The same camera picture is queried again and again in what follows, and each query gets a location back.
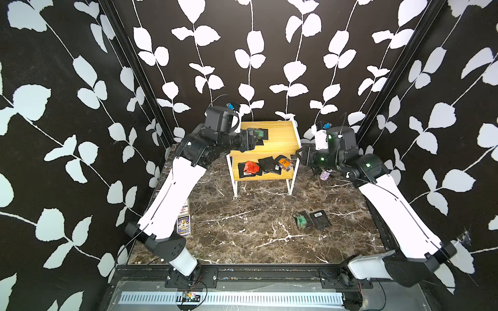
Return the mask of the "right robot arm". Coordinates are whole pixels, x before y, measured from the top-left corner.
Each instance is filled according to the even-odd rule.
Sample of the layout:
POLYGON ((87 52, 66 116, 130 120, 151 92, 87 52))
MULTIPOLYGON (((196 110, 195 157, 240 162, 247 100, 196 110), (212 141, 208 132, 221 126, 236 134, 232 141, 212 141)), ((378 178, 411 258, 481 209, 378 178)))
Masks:
POLYGON ((411 287, 456 255, 454 243, 443 243, 413 210, 384 162, 375 154, 360 154, 352 128, 319 122, 310 132, 313 143, 297 151, 299 162, 319 171, 338 172, 352 182, 394 238, 394 248, 385 253, 350 259, 347 269, 352 276, 411 287))

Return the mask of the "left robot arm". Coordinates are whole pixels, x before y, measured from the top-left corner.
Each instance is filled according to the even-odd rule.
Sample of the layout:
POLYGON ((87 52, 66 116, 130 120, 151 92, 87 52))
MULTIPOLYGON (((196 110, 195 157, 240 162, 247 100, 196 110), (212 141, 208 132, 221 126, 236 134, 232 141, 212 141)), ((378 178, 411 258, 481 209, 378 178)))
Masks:
POLYGON ((240 128, 240 111, 237 102, 207 108, 205 121, 177 147, 170 173, 148 210, 125 228, 132 240, 143 243, 184 277, 194 276, 198 262, 185 247, 186 239, 176 231, 181 209, 216 159, 232 150, 255 149, 255 131, 240 128))

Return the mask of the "black barcode tea bag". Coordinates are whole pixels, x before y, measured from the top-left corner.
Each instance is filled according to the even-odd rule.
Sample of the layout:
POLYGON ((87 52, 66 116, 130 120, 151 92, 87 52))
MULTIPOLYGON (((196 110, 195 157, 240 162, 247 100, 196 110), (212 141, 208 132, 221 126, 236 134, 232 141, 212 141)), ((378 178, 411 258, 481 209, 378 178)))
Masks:
POLYGON ((331 226, 331 223, 324 210, 315 211, 310 213, 312 223, 317 230, 323 230, 331 226))

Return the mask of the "small green tea bag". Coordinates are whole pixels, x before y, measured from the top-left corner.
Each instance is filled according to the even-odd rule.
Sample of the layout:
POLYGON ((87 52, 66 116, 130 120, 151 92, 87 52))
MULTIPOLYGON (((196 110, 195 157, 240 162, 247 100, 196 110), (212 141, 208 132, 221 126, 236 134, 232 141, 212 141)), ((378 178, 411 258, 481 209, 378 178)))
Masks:
POLYGON ((306 211, 295 213, 293 218, 299 230, 312 229, 314 227, 314 223, 306 211))

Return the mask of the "green label tea bag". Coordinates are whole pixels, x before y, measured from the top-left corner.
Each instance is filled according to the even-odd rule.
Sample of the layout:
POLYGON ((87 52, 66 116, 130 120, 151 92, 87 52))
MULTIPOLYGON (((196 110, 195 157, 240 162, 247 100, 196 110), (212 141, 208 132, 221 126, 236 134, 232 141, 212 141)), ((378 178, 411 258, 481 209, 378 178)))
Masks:
POLYGON ((268 129, 253 128, 254 143, 256 146, 264 145, 264 141, 269 140, 268 129))

